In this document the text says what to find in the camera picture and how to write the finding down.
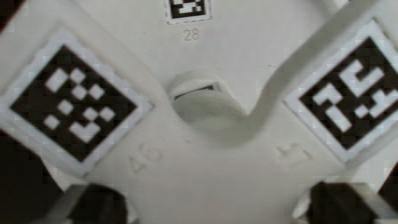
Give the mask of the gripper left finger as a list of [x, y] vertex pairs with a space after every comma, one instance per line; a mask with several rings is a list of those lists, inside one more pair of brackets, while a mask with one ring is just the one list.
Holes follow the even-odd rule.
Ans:
[[125, 196], [98, 184], [71, 185], [45, 216], [29, 224], [128, 224]]

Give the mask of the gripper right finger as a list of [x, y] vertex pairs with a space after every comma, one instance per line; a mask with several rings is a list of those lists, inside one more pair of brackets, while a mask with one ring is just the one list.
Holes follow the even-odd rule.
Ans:
[[398, 224], [398, 210], [366, 183], [320, 182], [310, 192], [310, 224]]

